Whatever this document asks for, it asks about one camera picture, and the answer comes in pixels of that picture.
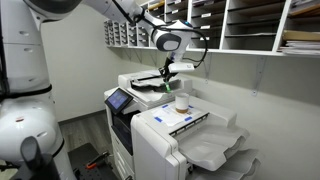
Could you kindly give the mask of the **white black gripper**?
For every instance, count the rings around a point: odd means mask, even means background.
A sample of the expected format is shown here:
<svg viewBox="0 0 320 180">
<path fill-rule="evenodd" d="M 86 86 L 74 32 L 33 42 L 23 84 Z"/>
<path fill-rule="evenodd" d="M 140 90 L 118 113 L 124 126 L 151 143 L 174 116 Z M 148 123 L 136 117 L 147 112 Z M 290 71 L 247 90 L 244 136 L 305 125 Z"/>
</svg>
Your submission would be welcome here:
<svg viewBox="0 0 320 180">
<path fill-rule="evenodd" d="M 174 76 L 180 72 L 190 72 L 195 69 L 192 63 L 174 62 L 167 58 L 163 67 L 159 69 L 160 75 L 163 77 L 164 84 L 171 83 Z"/>
</svg>

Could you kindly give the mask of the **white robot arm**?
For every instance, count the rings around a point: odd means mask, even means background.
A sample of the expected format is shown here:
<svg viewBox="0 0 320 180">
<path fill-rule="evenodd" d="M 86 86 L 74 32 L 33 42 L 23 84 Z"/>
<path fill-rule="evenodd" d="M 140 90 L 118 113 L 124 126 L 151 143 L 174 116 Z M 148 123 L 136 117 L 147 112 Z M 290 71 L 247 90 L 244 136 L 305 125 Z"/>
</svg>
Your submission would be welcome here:
<svg viewBox="0 0 320 180">
<path fill-rule="evenodd" d="M 50 154 L 58 177 L 74 180 L 55 101 L 62 87 L 71 99 L 89 92 L 91 110 L 103 106 L 107 75 L 120 66 L 117 54 L 104 50 L 103 22 L 144 27 L 160 51 L 177 62 L 191 40 L 191 24 L 168 24 L 135 0 L 0 0 L 1 108 L 0 159 L 18 170 L 21 144 L 32 136 Z"/>
</svg>

